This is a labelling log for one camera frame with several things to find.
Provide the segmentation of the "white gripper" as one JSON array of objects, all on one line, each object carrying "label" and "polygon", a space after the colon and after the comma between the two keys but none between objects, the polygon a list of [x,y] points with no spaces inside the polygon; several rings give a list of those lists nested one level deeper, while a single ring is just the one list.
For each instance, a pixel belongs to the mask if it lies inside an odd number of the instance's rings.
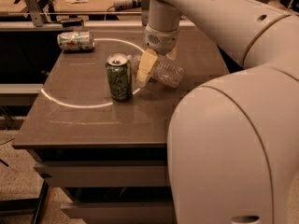
[{"label": "white gripper", "polygon": [[144,88],[151,78],[153,67],[158,60],[158,54],[166,55],[169,60],[177,58],[176,46],[179,29],[171,32],[162,32],[151,28],[145,28],[145,43],[150,49],[146,49],[140,59],[136,84],[139,88]]}]

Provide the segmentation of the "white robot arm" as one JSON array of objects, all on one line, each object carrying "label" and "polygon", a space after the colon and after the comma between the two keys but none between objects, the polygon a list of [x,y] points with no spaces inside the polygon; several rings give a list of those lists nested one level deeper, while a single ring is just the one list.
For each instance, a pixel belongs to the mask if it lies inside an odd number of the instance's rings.
[{"label": "white robot arm", "polygon": [[241,71],[189,92],[168,128],[178,224],[287,224],[299,168],[299,16],[254,0],[150,0],[149,32],[186,16]]}]

